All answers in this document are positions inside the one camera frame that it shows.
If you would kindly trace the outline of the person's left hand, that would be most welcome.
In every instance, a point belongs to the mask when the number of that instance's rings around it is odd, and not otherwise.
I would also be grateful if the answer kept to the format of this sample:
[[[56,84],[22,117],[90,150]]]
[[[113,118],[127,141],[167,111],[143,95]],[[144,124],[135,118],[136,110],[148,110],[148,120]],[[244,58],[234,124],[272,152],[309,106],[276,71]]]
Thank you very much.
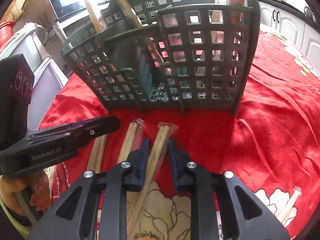
[[[5,206],[19,216],[25,216],[15,193],[23,191],[26,187],[33,188],[29,200],[36,211],[47,210],[51,206],[49,179],[44,171],[36,172],[18,178],[1,177],[1,199]]]

